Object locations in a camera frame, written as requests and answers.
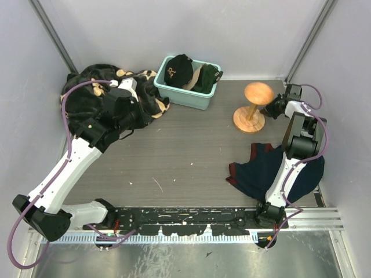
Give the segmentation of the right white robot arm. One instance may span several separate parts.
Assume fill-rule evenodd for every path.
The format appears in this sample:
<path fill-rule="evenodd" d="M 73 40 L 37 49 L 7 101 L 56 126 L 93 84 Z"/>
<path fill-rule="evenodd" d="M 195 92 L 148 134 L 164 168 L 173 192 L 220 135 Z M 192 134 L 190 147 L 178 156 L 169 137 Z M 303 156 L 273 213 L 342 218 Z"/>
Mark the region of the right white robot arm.
<path fill-rule="evenodd" d="M 264 107 L 270 117 L 276 119 L 283 114 L 290 122 L 281 144 L 283 155 L 278 173 L 254 214 L 254 221 L 261 228 L 285 221 L 288 196 L 300 172 L 309 161 L 322 156 L 328 146 L 327 120 L 314 114 L 322 106 L 322 98 L 314 107 L 301 100 L 302 88 L 303 85 L 288 84 L 283 95 Z"/>

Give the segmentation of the teal plastic bin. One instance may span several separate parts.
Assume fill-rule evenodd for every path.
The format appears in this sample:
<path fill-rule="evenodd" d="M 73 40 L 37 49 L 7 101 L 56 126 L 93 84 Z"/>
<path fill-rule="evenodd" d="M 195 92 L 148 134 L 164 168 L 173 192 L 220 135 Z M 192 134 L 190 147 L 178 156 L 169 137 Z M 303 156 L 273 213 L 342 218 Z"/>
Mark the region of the teal plastic bin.
<path fill-rule="evenodd" d="M 167 56 L 164 58 L 159 71 L 154 79 L 154 85 L 157 87 L 161 97 L 168 97 L 169 101 L 174 104 L 184 105 L 186 107 L 206 110 L 211 98 L 216 91 L 216 80 L 208 93 L 200 93 L 192 90 L 178 89 L 168 86 L 165 82 L 165 67 L 167 63 L 175 56 Z"/>

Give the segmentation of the wooden hat stand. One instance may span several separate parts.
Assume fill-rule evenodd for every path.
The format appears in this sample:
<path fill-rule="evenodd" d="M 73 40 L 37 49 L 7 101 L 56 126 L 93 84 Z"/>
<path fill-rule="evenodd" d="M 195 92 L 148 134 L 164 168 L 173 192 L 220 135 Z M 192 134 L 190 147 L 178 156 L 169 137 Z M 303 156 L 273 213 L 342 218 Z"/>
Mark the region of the wooden hat stand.
<path fill-rule="evenodd" d="M 258 111 L 258 107 L 270 104 L 274 99 L 274 91 L 265 83 L 253 82 L 245 87 L 244 94 L 250 105 L 234 112 L 233 123 L 241 132 L 257 133 L 265 125 L 265 117 Z"/>

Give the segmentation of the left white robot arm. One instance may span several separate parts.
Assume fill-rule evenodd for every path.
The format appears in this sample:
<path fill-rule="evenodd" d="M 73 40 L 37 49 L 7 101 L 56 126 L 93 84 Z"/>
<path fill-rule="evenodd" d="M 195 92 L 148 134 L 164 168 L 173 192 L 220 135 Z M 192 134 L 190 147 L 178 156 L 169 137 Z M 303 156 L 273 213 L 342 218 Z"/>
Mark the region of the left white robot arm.
<path fill-rule="evenodd" d="M 17 195 L 13 200 L 23 220 L 50 242 L 61 238 L 69 229 L 87 224 L 111 229 L 116 223 L 116 208 L 103 199 L 64 205 L 83 173 L 111 144 L 122 139 L 122 133 L 147 125 L 135 79 L 111 81 L 110 85 L 102 113 L 84 120 L 75 136 L 69 137 L 68 151 L 48 176 L 28 195 Z"/>

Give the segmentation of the black floral fleece blanket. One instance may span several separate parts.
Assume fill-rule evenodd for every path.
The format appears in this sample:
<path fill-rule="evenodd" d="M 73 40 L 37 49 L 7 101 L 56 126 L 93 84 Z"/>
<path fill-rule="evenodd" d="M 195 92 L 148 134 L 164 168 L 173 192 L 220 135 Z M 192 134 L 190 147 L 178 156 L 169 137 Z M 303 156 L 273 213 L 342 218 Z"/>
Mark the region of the black floral fleece blanket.
<path fill-rule="evenodd" d="M 152 123 L 162 116 L 170 107 L 170 100 L 161 97 L 154 85 L 157 73 L 153 70 L 139 72 L 124 71 L 111 64 L 93 64 L 80 73 L 71 73 L 61 91 L 60 99 L 74 86 L 95 80 L 115 80 L 121 83 L 124 79 L 133 78 L 137 82 L 136 94 L 145 114 L 145 121 Z M 66 101 L 66 118 L 70 133 L 75 135 L 80 125 L 87 119 L 99 116 L 103 109 L 103 101 L 111 86 L 106 83 L 85 85 L 72 92 Z"/>

